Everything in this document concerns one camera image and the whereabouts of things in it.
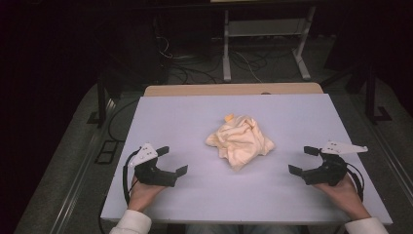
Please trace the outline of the white metal desk frame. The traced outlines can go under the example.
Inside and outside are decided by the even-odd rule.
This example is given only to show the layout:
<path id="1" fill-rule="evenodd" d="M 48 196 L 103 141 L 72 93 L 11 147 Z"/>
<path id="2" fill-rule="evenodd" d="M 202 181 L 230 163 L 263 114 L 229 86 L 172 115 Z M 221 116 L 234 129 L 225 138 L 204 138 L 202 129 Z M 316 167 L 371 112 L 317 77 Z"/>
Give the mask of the white metal desk frame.
<path id="1" fill-rule="evenodd" d="M 301 77 L 305 81 L 311 79 L 302 53 L 305 47 L 307 37 L 313 22 L 316 7 L 310 7 L 307 15 L 301 19 L 250 19 L 250 20 L 232 20 L 229 11 L 224 16 L 224 35 L 223 35 L 223 75 L 224 81 L 231 81 L 231 67 L 229 56 L 229 39 L 232 37 L 247 36 L 292 36 L 300 37 L 299 44 L 291 51 Z"/>

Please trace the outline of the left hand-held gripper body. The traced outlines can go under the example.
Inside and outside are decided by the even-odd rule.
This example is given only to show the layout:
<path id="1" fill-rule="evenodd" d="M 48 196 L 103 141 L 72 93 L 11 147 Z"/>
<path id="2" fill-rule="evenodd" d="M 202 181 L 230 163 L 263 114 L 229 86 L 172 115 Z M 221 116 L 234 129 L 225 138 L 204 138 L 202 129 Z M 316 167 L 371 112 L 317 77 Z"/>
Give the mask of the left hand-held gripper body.
<path id="1" fill-rule="evenodd" d="M 147 185 L 174 187 L 177 181 L 176 173 L 162 171 L 157 167 L 161 157 L 150 143 L 144 143 L 131 157 L 129 167 L 134 169 L 134 176 Z"/>

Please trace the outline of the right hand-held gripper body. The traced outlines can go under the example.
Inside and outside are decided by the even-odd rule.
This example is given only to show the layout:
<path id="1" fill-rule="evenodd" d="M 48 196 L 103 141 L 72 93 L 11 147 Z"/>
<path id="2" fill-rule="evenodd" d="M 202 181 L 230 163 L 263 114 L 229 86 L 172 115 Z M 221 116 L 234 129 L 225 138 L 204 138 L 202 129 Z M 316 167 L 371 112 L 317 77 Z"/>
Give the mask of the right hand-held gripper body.
<path id="1" fill-rule="evenodd" d="M 358 146 L 338 141 L 328 141 L 319 148 L 322 164 L 316 168 L 303 171 L 302 178 L 307 185 L 327 183 L 335 186 L 347 173 L 347 163 L 342 158 L 343 154 L 367 152 L 367 146 Z"/>

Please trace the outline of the black floor socket frame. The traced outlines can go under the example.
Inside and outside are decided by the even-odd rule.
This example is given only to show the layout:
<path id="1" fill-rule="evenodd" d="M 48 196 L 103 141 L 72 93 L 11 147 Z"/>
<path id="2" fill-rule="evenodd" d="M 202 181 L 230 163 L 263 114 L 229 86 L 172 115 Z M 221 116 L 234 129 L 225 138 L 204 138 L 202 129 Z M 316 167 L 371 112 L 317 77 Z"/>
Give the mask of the black floor socket frame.
<path id="1" fill-rule="evenodd" d="M 122 141 L 106 140 L 100 147 L 94 163 L 98 165 L 112 164 L 119 157 L 119 150 L 122 145 Z"/>

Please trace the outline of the person's left hand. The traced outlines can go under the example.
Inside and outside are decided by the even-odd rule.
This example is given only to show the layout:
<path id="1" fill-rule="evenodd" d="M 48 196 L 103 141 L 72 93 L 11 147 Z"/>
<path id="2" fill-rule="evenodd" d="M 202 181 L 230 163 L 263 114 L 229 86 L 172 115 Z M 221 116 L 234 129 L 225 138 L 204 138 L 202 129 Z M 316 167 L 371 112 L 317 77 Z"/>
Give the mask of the person's left hand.
<path id="1" fill-rule="evenodd" d="M 131 183 L 128 209 L 143 213 L 155 201 L 156 196 L 164 189 L 164 186 L 141 183 L 134 177 Z"/>

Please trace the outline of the cream baby pants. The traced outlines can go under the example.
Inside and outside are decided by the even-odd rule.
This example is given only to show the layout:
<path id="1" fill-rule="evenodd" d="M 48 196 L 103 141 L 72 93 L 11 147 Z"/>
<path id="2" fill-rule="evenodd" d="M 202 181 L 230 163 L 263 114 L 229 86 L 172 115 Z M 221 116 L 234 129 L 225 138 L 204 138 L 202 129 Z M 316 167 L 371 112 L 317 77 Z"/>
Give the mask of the cream baby pants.
<path id="1" fill-rule="evenodd" d="M 206 138 L 206 145 L 218 149 L 218 157 L 227 159 L 233 171 L 241 170 L 255 157 L 276 148 L 257 121 L 247 115 L 224 117 L 224 124 Z"/>

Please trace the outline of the person's right hand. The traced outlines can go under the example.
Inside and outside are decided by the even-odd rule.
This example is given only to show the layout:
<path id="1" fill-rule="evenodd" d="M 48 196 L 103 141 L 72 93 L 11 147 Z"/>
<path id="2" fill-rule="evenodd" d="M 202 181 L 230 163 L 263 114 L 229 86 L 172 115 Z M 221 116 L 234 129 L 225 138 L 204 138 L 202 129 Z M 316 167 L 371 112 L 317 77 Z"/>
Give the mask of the person's right hand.
<path id="1" fill-rule="evenodd" d="M 351 220 L 371 218 L 370 213 L 358 197 L 352 179 L 348 175 L 345 175 L 335 186 L 319 183 L 315 184 L 315 188 L 324 192 Z"/>

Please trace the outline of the black metal stand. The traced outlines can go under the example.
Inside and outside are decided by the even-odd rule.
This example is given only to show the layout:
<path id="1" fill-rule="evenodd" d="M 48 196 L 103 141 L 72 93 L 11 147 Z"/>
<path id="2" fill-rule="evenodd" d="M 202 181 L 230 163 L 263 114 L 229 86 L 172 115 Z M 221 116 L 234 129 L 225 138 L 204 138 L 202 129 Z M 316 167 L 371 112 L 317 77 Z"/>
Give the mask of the black metal stand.
<path id="1" fill-rule="evenodd" d="M 366 78 L 366 96 L 365 96 L 365 115 L 368 120 L 376 125 L 382 121 L 392 121 L 392 117 L 384 106 L 375 105 L 376 97 L 376 76 L 374 75 L 371 64 L 367 65 L 367 78 Z"/>
<path id="2" fill-rule="evenodd" d="M 97 111 L 93 112 L 88 124 L 96 124 L 101 128 L 108 119 L 108 113 L 112 102 L 112 81 L 111 79 L 101 74 L 96 82 L 97 91 Z"/>

